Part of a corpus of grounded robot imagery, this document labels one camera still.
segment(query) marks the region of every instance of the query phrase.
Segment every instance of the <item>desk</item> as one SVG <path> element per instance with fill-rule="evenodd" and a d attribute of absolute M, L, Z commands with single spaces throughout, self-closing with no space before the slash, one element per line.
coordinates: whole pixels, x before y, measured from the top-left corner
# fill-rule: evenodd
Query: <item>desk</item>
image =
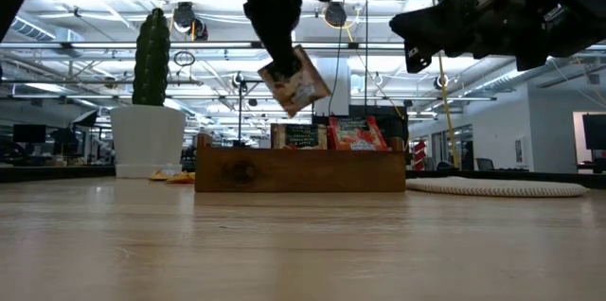
<path fill-rule="evenodd" d="M 603 300 L 606 192 L 576 199 L 0 186 L 6 300 Z"/>

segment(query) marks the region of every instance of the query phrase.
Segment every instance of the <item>computer monitor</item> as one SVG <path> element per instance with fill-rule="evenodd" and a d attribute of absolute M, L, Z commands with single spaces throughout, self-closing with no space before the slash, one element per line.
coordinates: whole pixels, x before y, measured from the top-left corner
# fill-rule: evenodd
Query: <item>computer monitor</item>
<path fill-rule="evenodd" d="M 606 150 L 606 115 L 584 115 L 583 127 L 587 150 Z"/>
<path fill-rule="evenodd" d="M 15 124 L 12 141 L 16 143 L 42 144 L 46 142 L 46 125 Z"/>

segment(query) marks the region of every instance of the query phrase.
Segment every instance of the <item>chair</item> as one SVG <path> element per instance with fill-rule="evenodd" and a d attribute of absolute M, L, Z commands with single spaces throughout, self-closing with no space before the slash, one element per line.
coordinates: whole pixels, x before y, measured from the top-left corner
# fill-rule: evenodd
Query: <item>chair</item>
<path fill-rule="evenodd" d="M 488 158 L 476 158 L 475 162 L 477 163 L 477 170 L 486 171 L 486 170 L 494 170 L 494 164 L 491 159 Z"/>

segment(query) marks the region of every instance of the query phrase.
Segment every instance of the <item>white coiled rope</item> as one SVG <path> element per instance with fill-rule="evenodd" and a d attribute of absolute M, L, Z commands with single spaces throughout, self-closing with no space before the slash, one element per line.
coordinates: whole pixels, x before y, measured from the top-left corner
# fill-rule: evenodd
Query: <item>white coiled rope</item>
<path fill-rule="evenodd" d="M 416 191 L 489 197 L 578 197 L 589 191 L 578 184 L 466 179 L 460 177 L 419 178 L 406 181 Z"/>

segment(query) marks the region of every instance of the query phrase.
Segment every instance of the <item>snack package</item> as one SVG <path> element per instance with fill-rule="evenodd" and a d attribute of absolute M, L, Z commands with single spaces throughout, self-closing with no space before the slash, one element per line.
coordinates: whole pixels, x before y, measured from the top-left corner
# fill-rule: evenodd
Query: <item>snack package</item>
<path fill-rule="evenodd" d="M 272 124 L 272 149 L 326 150 L 324 125 Z"/>
<path fill-rule="evenodd" d="M 311 105 L 314 101 L 330 96 L 329 87 L 322 80 L 301 45 L 294 48 L 294 54 L 301 60 L 301 70 L 287 80 L 274 80 L 270 74 L 273 63 L 267 64 L 258 71 L 274 98 L 289 117 L 295 116 L 298 111 Z"/>
<path fill-rule="evenodd" d="M 330 117 L 329 123 L 337 150 L 387 151 L 374 116 Z"/>

